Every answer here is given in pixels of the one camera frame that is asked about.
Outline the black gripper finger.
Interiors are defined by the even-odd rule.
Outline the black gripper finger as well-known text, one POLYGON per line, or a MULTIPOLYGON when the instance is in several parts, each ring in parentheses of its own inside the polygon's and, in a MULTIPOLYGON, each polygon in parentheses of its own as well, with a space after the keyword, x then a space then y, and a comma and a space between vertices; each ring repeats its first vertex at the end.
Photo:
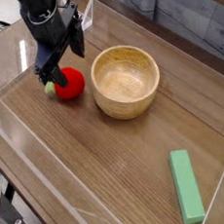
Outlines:
POLYGON ((52 81, 54 84, 58 84, 63 88, 68 86, 66 76, 62 73, 59 66, 56 66, 54 69, 52 69, 50 75, 48 76, 48 80, 52 81))
POLYGON ((84 33, 81 21, 76 21, 72 25, 72 30, 70 31, 69 45, 71 51, 81 58, 85 57, 85 43, 84 43, 84 33))

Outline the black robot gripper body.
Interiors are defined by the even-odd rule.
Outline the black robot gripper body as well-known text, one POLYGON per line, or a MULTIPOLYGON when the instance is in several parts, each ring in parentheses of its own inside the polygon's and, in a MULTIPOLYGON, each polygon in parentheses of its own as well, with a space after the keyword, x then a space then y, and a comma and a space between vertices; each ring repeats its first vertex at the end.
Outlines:
POLYGON ((74 3, 60 13, 57 0, 49 4, 39 0, 21 1, 21 17, 38 46, 34 73, 44 85, 49 82, 48 76, 52 69, 59 66, 65 49, 70 47, 72 25, 79 20, 82 24, 78 13, 74 3))

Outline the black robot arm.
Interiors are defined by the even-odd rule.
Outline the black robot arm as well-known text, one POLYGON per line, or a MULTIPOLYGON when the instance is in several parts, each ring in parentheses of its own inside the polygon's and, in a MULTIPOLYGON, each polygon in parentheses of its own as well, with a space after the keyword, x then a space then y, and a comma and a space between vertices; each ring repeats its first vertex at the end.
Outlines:
POLYGON ((69 80, 59 68, 65 49, 81 58, 84 54, 82 17, 72 0, 18 0, 19 13, 37 42, 34 72, 44 85, 49 81, 63 88, 69 80))

